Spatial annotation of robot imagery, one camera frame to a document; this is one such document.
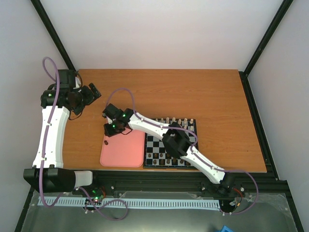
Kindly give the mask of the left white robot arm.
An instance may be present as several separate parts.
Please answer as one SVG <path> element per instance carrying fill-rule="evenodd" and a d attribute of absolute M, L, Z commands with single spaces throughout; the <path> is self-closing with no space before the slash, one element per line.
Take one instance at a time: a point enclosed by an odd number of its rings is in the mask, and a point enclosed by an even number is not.
<path fill-rule="evenodd" d="M 63 141 L 66 123 L 71 114 L 82 115 L 85 107 L 101 96 L 94 84 L 84 86 L 74 70 L 58 70 L 56 83 L 41 95 L 42 131 L 32 168 L 23 178 L 38 192 L 71 192 L 83 187 L 89 194 L 100 190 L 100 182 L 92 171 L 64 169 Z"/>

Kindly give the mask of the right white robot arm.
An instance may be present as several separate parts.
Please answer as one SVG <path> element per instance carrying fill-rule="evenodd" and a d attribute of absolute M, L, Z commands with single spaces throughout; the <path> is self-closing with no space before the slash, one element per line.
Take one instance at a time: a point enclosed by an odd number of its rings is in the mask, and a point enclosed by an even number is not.
<path fill-rule="evenodd" d="M 165 150 L 174 158 L 182 159 L 192 164 L 201 171 L 214 185 L 217 185 L 217 193 L 227 196 L 234 185 L 235 178 L 227 171 L 214 164 L 196 148 L 196 135 L 184 128 L 177 122 L 172 124 L 158 122 L 147 118 L 134 109 L 121 110 L 113 104 L 108 104 L 102 112 L 107 119 L 104 124 L 104 134 L 112 137 L 121 134 L 126 128 L 138 130 L 150 134 L 163 142 Z M 195 137 L 191 142 L 188 133 Z"/>

